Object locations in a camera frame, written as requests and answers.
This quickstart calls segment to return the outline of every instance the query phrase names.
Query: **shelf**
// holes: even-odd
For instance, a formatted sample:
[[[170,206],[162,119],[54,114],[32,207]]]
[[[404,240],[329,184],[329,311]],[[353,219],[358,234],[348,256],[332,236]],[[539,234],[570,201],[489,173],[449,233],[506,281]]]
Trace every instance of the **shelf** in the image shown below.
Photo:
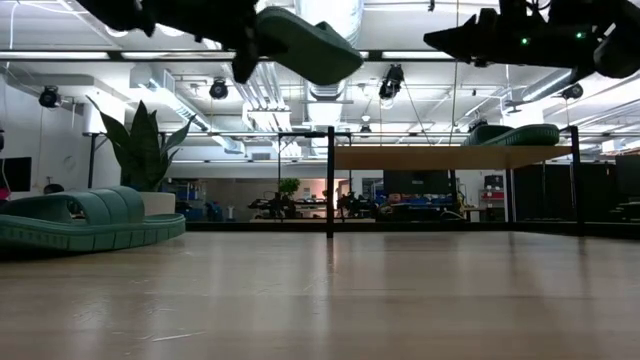
[[[517,169],[571,154],[569,146],[337,147],[336,170]]]

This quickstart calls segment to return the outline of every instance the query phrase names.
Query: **wall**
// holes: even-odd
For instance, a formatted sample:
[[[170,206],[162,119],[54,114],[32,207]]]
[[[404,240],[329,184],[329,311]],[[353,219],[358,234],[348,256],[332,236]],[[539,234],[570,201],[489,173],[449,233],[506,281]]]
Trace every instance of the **wall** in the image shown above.
[[[82,136],[83,116],[44,109],[37,98],[0,78],[0,121],[5,131],[0,157],[32,158],[31,191],[14,193],[12,199],[41,194],[47,177],[68,190],[86,189],[90,142]]]

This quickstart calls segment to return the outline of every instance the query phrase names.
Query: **snake plant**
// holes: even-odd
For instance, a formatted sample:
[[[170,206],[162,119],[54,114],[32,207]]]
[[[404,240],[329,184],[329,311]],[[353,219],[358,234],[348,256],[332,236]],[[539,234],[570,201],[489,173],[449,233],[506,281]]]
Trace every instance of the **snake plant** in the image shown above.
[[[144,102],[140,101],[131,130],[127,130],[121,122],[102,112],[95,101],[89,100],[100,111],[107,130],[106,136],[113,145],[123,173],[130,176],[131,186],[138,191],[158,191],[173,157],[179,151],[171,152],[171,149],[187,137],[193,118],[185,127],[174,132],[165,144],[161,144],[157,111],[149,113]]]

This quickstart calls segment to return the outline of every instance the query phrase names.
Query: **wooden floor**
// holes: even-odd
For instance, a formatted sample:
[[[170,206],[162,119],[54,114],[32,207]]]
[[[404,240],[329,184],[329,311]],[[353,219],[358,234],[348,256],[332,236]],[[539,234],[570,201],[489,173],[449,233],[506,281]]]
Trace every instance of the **wooden floor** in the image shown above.
[[[0,261],[0,358],[638,359],[640,243],[190,233]]]

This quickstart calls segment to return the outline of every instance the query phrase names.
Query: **potted plant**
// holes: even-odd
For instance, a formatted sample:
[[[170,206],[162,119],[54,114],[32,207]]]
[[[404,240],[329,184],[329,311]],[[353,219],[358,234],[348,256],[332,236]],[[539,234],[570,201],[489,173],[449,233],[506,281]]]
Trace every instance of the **potted plant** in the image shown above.
[[[173,133],[160,144],[157,111],[149,113],[144,102],[140,102],[131,130],[122,123],[105,114],[91,99],[89,100],[100,111],[102,123],[107,130],[106,136],[113,145],[118,164],[124,174],[131,179],[131,187],[140,192],[145,205],[146,215],[169,214],[175,212],[175,195],[160,193],[158,188],[164,179],[171,161],[179,151],[171,149],[180,145],[187,137],[193,119],[182,129]]]
[[[278,191],[280,194],[287,195],[289,199],[300,189],[300,179],[282,179]]]

